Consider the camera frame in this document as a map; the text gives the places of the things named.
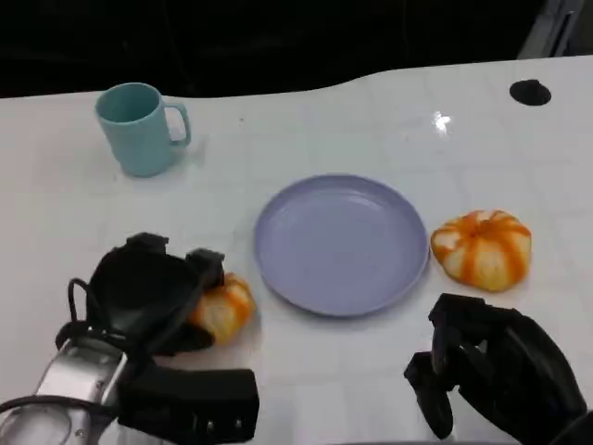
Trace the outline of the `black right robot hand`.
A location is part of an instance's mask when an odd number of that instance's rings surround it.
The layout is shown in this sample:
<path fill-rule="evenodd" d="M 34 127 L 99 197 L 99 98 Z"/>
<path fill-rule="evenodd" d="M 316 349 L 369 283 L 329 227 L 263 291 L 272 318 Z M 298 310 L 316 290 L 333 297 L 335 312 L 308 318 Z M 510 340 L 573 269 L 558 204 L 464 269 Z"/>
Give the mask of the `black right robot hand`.
<path fill-rule="evenodd" d="M 592 412 L 561 349 L 532 318 L 443 293 L 428 315 L 432 348 L 404 372 L 439 439 L 452 432 L 449 392 L 521 444 L 589 444 Z"/>

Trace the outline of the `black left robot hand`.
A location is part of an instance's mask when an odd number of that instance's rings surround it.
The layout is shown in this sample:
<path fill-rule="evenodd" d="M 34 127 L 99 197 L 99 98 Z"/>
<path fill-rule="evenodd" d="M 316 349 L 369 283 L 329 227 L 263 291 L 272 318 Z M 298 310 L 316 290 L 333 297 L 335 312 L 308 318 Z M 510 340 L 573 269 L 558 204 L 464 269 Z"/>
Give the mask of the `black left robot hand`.
<path fill-rule="evenodd" d="M 214 345 L 190 315 L 206 291 L 222 284 L 224 255 L 197 248 L 178 257 L 167 252 L 168 243 L 150 233 L 128 237 L 101 259 L 88 284 L 86 320 L 149 356 Z"/>

